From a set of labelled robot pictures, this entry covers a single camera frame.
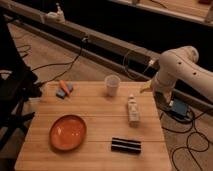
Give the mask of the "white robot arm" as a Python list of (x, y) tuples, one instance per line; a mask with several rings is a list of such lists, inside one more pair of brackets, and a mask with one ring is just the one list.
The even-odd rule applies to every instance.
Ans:
[(162, 94), (170, 93), (181, 80), (213, 102), (213, 72), (198, 66), (198, 58), (199, 53), (193, 46), (164, 51), (158, 57), (158, 72), (141, 87), (140, 92), (148, 88)]

